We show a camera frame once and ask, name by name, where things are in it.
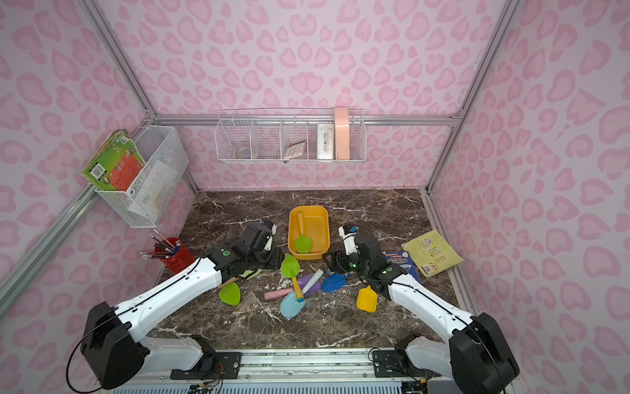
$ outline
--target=yellow handle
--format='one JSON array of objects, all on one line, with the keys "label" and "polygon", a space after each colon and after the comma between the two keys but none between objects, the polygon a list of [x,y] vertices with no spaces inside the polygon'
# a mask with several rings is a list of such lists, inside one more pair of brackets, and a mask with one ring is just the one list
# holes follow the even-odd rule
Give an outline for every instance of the yellow handle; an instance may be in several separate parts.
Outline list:
[{"label": "yellow handle", "polygon": [[302,294],[302,289],[300,288],[300,284],[297,282],[297,277],[293,278],[293,290],[295,291],[295,297],[297,298],[297,302],[302,302],[304,300],[304,295]]},{"label": "yellow handle", "polygon": [[300,227],[300,235],[304,235],[304,215],[301,212],[297,213],[297,225]]}]

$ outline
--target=blue book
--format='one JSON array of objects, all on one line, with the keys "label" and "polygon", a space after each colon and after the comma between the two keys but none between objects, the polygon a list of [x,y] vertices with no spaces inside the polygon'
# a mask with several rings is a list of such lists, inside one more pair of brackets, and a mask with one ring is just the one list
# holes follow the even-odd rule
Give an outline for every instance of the blue book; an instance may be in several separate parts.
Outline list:
[{"label": "blue book", "polygon": [[385,260],[390,264],[398,264],[402,269],[411,274],[418,282],[420,277],[418,276],[418,270],[413,263],[411,256],[407,252],[385,252]]}]

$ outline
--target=wire basket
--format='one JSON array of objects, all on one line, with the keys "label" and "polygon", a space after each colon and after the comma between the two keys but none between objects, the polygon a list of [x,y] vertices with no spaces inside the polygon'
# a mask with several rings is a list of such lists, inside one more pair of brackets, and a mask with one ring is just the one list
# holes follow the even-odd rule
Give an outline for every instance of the wire basket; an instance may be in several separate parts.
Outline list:
[{"label": "wire basket", "polygon": [[126,192],[97,190],[132,228],[153,228],[162,218],[188,158],[174,127],[149,126],[135,142],[149,158]]},{"label": "wire basket", "polygon": [[215,128],[217,158],[229,163],[284,161],[287,146],[306,141],[300,162],[363,163],[366,151],[366,129],[363,110],[348,110],[350,118],[350,159],[318,159],[317,127],[319,123],[335,124],[334,108],[224,110],[217,112]]}]

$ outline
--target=wooden handle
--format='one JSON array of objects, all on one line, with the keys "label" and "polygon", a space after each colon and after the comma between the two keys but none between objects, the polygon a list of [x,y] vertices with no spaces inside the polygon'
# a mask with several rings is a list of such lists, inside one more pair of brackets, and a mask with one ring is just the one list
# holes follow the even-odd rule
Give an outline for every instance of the wooden handle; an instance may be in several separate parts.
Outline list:
[{"label": "wooden handle", "polygon": [[300,235],[304,235],[304,215],[301,212],[297,213],[297,226],[300,227]]},{"label": "wooden handle", "polygon": [[295,291],[295,297],[297,298],[297,302],[302,302],[304,300],[304,295],[302,294],[302,289],[300,288],[300,284],[297,282],[297,277],[293,278],[293,290]]},{"label": "wooden handle", "polygon": [[226,282],[225,282],[225,283],[222,283],[222,284],[218,285],[218,286],[217,286],[217,289],[222,289],[223,287],[226,287],[226,286],[227,286],[227,285],[229,285],[230,283],[234,283],[234,282],[236,282],[236,281],[238,281],[238,277],[232,277],[232,278],[230,278],[230,279],[226,280]]}]

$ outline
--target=hanging wire organizer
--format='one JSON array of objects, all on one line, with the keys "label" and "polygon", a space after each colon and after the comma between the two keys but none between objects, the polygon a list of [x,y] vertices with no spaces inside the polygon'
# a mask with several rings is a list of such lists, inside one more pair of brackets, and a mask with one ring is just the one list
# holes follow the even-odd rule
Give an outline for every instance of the hanging wire organizer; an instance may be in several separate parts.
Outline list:
[{"label": "hanging wire organizer", "polygon": [[[265,111],[265,116],[257,117]],[[217,112],[217,158],[228,163],[296,161],[300,163],[363,163],[367,149],[364,111],[349,109],[350,159],[318,159],[318,124],[335,124],[334,108],[259,108]],[[305,141],[302,156],[284,159],[287,148]]]}]

